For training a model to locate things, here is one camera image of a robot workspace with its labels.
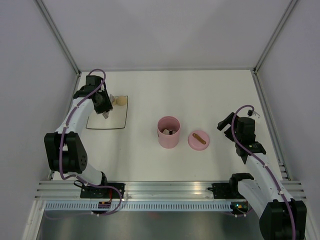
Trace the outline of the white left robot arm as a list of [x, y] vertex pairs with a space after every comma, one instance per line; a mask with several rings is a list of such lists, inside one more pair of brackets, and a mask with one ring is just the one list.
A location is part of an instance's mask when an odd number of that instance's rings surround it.
[[103, 77], [86, 76], [85, 84], [75, 92], [72, 106], [62, 122], [53, 133], [44, 136], [44, 145], [50, 170], [60, 174], [62, 180], [76, 178], [98, 198], [109, 193], [108, 180], [100, 170], [89, 164], [88, 154], [81, 140], [81, 133], [86, 127], [92, 112], [109, 117], [113, 110], [112, 101], [106, 87], [106, 74]]

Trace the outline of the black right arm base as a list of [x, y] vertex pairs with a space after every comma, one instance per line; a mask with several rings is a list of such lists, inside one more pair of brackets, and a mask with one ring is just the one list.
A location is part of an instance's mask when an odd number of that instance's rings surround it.
[[229, 183], [213, 183], [211, 187], [214, 199], [237, 199], [237, 194], [232, 191], [232, 188]]

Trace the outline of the white sushi roll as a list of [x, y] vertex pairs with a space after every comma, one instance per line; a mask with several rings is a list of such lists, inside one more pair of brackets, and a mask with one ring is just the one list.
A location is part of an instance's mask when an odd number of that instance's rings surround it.
[[164, 135], [170, 135], [170, 132], [171, 132], [170, 130], [164, 129], [162, 133], [163, 133]]

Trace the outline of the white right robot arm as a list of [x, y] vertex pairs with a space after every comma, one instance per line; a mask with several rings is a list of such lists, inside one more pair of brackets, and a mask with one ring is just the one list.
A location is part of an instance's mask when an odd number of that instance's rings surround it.
[[256, 141], [255, 120], [234, 112], [218, 123], [217, 129], [235, 143], [236, 154], [248, 173], [234, 173], [229, 179], [231, 196], [243, 196], [259, 218], [265, 240], [303, 240], [307, 207], [295, 200], [275, 175], [263, 145]]

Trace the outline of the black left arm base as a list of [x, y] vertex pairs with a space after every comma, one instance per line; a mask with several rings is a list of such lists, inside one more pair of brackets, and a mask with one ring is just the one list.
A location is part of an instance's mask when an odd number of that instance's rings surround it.
[[98, 188], [93, 186], [81, 186], [81, 199], [122, 199], [125, 193], [125, 184], [111, 182], [108, 187]]

